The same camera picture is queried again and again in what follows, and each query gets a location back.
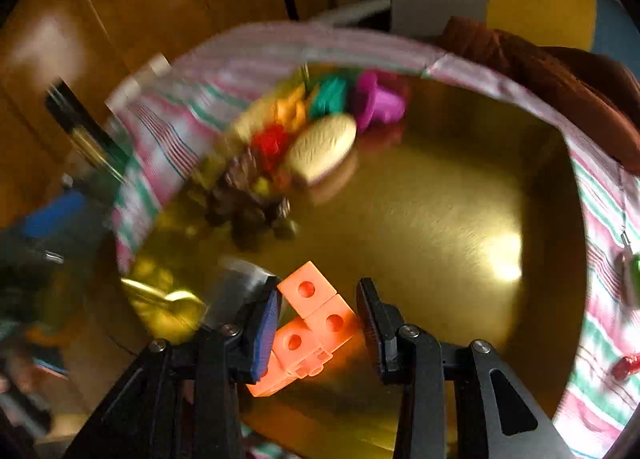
beige toy cookie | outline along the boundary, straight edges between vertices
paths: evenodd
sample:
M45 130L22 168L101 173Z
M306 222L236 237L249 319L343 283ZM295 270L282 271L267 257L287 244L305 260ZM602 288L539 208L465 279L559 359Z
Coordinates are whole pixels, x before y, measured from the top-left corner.
M344 159L355 137L356 122L350 115L325 116L300 134L284 165L305 184L314 184Z

screw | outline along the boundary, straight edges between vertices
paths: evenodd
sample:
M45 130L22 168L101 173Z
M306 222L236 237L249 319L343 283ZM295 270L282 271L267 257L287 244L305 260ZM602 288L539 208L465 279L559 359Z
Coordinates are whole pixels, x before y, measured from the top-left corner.
M491 346L484 340L474 340L474 350L480 354L488 354L491 352Z
M166 349L166 340L162 340L161 338L158 340L153 340L149 344L149 350L153 353L161 353Z
M398 332L403 338L415 338L420 334L420 330L415 325L406 324L399 328Z
M74 185L74 178L68 174L63 174L62 178L60 178L60 182L62 183L63 188L71 188Z
M240 330L237 325L223 324L222 326L220 326L220 332L224 336L236 336L240 332Z
M55 262L56 264L64 264L65 258L62 255L58 255L53 251L45 251L44 258L49 262Z

orange toy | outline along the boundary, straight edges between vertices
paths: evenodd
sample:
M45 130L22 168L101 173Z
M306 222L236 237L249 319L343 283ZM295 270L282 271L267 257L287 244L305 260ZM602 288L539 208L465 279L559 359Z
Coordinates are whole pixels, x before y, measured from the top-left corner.
M321 373L332 353L359 327L358 317L311 262L278 289L300 316L276 331L266 374L248 385L254 396L274 394L296 378Z
M288 97L276 100L273 106L274 120L287 132L299 131L306 122L305 93L305 85L302 84Z

green object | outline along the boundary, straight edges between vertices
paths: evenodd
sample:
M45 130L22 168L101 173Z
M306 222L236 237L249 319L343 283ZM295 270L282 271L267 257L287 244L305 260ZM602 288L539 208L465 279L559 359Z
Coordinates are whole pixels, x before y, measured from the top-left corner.
M328 114L346 112L348 92L349 82L345 78L332 75L322 79L307 112L308 118L313 121Z
M629 263L629 276L636 293L636 299L640 299L640 253L635 253Z

red toy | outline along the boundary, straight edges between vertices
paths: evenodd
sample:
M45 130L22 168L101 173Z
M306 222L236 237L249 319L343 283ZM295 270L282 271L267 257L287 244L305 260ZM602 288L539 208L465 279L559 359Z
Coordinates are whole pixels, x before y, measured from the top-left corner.
M251 147L262 155L262 165L269 172L275 172L291 144L292 137L280 124L271 124L251 139Z
M611 374L617 381L625 381L629 376L640 372L640 354L624 356L613 366Z

